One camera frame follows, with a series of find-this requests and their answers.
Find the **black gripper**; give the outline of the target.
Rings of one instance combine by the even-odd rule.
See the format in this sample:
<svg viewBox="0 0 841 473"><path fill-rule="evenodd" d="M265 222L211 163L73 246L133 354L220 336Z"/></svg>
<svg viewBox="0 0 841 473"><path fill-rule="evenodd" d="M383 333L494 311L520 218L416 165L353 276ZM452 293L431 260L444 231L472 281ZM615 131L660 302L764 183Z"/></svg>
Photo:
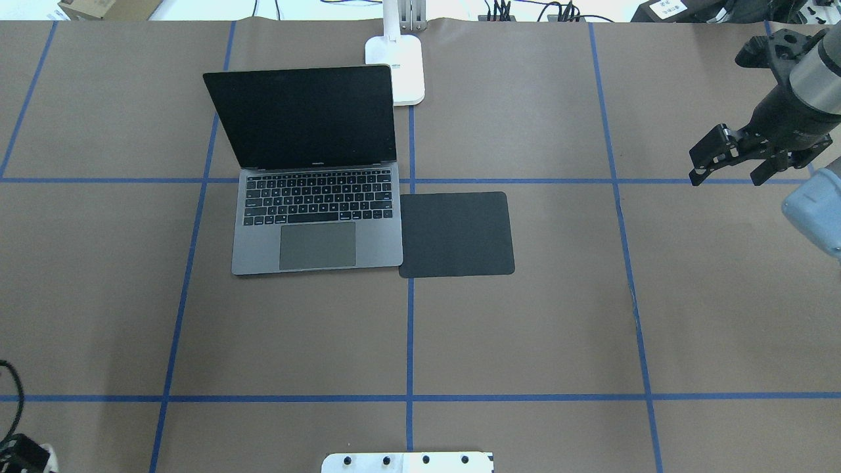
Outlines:
<svg viewBox="0 0 841 473"><path fill-rule="evenodd" d="M761 161L749 174L753 185L761 186L791 165L810 164L833 144L830 132L834 128L835 114L805 104L789 83L779 83L757 105L744 128L715 125L691 147L691 185L700 186L713 171L742 164L743 151L751 153L749 159Z"/></svg>

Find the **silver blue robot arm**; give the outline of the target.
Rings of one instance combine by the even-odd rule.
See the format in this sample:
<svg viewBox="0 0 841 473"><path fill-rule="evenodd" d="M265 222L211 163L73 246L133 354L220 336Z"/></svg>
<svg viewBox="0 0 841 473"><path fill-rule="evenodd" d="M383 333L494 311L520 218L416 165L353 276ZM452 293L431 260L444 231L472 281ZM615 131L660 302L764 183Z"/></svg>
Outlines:
<svg viewBox="0 0 841 473"><path fill-rule="evenodd" d="M760 186L782 171L808 167L831 146L840 123L839 34L838 25L815 35L781 29L742 46L735 62L768 69L776 84L747 125L716 125L691 147L691 185L713 171L756 160L750 179ZM781 210L809 242L838 259L839 161L817 170L784 198Z"/></svg>

